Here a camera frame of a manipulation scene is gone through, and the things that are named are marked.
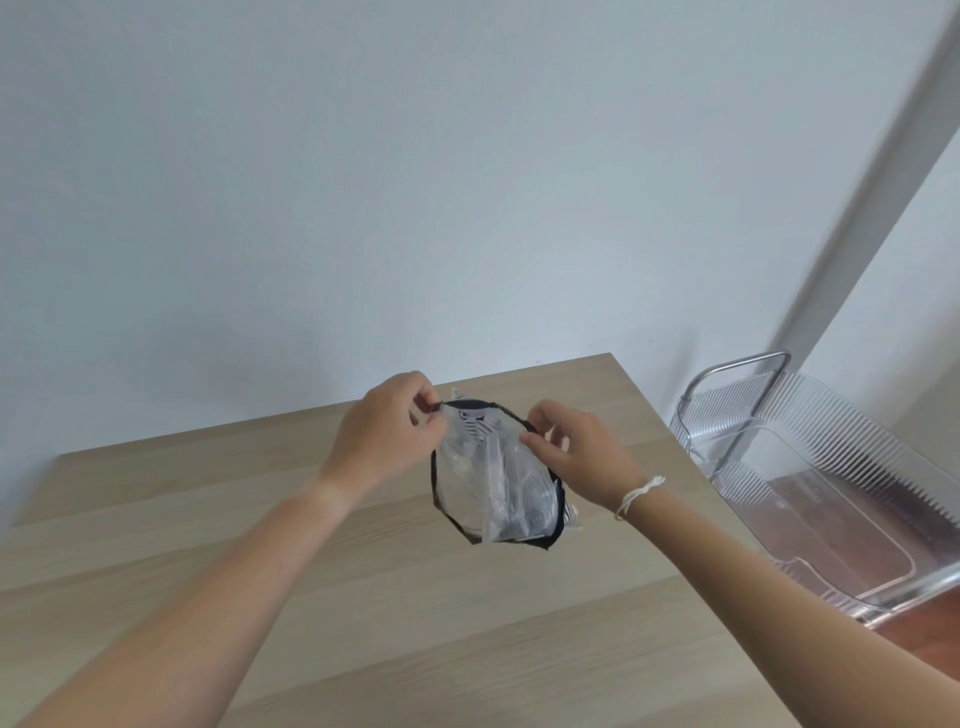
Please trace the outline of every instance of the wrist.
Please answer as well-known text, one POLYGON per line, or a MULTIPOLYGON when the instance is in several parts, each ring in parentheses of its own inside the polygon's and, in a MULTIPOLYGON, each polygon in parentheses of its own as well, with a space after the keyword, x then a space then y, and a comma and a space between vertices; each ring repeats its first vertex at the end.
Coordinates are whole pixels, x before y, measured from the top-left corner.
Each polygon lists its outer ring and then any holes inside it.
POLYGON ((308 502, 324 517, 341 522, 359 505, 363 494, 336 478, 318 473, 303 484, 295 497, 308 502))

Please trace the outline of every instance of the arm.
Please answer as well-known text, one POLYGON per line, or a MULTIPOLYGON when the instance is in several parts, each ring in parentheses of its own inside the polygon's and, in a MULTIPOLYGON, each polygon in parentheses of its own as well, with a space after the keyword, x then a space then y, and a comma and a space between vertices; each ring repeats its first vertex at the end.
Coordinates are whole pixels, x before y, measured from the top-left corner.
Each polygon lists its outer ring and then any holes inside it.
POLYGON ((179 598, 109 646, 20 724, 213 726, 227 710, 300 573, 360 500, 429 455, 443 417, 419 372, 371 389, 347 413, 329 459, 179 598))
MULTIPOLYGON (((575 492, 615 511, 646 478, 594 415, 545 400, 523 442, 575 492), (563 450, 564 440, 569 447, 563 450)), ((947 726, 960 685, 841 614, 663 489, 626 520, 686 577, 804 726, 947 726)))

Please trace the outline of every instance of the finger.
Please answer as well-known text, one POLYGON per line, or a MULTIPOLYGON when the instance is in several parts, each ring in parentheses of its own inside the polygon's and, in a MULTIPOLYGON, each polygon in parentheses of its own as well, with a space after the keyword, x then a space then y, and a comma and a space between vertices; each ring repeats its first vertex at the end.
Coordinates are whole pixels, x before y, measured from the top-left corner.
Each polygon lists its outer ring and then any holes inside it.
POLYGON ((433 385, 423 372, 407 372, 404 375, 397 375, 395 379, 398 393, 404 400, 415 401, 421 412, 431 411, 433 405, 440 401, 433 385))
POLYGON ((550 430, 550 436, 547 438, 547 442, 555 448, 564 449, 565 439, 564 429, 559 425, 554 425, 553 429, 550 430))
POLYGON ((520 442, 532 450, 543 465, 560 477, 564 476, 564 466, 570 458, 568 452, 564 452, 556 445, 551 445, 533 432, 521 432, 520 442))
POLYGON ((558 401, 541 400, 530 410, 527 420, 541 435, 549 432, 554 425, 559 425, 569 437, 573 434, 574 424, 579 415, 580 412, 558 401))
POLYGON ((417 409, 423 414, 427 414, 433 410, 433 407, 427 404, 427 401, 423 398, 423 395, 416 394, 414 396, 414 404, 417 406, 417 409))

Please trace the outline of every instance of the forearm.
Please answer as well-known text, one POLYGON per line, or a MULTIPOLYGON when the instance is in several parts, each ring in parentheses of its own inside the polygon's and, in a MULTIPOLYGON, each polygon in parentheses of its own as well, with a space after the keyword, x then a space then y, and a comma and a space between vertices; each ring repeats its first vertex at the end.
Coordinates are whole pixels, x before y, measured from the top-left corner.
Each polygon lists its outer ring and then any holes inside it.
POLYGON ((215 725, 297 577, 349 506, 319 485, 282 501, 179 598, 47 698, 24 728, 215 725))
POLYGON ((804 725, 955 725, 952 680, 841 614, 664 490, 627 520, 731 631, 804 725))

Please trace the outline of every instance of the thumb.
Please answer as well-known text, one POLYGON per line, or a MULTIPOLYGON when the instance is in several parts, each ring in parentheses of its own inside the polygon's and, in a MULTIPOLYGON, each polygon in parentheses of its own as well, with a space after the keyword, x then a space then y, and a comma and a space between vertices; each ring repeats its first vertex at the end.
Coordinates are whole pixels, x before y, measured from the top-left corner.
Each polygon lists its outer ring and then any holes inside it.
POLYGON ((563 477, 561 471, 570 459, 570 455, 533 432, 521 432, 520 442, 527 446, 543 465, 563 477))

